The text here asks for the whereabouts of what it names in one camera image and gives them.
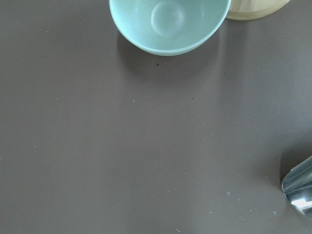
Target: wood grain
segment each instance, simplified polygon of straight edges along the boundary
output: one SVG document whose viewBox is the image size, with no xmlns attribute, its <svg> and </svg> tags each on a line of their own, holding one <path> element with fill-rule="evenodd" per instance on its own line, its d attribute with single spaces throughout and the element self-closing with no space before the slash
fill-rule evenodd
<svg viewBox="0 0 312 234">
<path fill-rule="evenodd" d="M 290 0 L 232 0 L 228 19 L 254 20 L 279 10 Z"/>
</svg>

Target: round wooden board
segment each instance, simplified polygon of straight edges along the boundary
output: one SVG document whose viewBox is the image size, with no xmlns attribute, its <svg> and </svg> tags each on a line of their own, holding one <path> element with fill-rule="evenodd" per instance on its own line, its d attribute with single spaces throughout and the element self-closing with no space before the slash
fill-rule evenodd
<svg viewBox="0 0 312 234">
<path fill-rule="evenodd" d="M 254 20 L 285 6 L 290 0 L 232 0 L 226 16 L 232 20 Z"/>
</svg>

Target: light blue bowl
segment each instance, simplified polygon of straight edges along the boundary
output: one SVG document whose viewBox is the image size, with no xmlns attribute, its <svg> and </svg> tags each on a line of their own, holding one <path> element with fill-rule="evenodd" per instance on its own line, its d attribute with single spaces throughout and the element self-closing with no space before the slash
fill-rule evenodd
<svg viewBox="0 0 312 234">
<path fill-rule="evenodd" d="M 189 52 L 221 25 L 231 0 L 110 0 L 119 31 L 140 49 L 163 56 Z"/>
</svg>

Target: gray table surface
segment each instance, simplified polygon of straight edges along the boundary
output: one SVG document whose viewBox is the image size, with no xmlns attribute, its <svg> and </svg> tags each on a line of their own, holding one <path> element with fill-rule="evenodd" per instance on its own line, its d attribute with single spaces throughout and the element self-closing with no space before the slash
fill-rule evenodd
<svg viewBox="0 0 312 234">
<path fill-rule="evenodd" d="M 0 233 L 310 234 L 281 178 L 312 155 L 311 9 L 159 57 L 106 0 L 0 1 Z"/>
</svg>

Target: wooden plate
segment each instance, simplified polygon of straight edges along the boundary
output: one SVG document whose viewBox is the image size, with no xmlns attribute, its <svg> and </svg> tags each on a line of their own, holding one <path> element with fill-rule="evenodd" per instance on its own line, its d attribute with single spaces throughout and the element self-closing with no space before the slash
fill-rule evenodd
<svg viewBox="0 0 312 234">
<path fill-rule="evenodd" d="M 290 0 L 232 0 L 226 16 L 232 20 L 254 20 L 285 6 Z"/>
</svg>

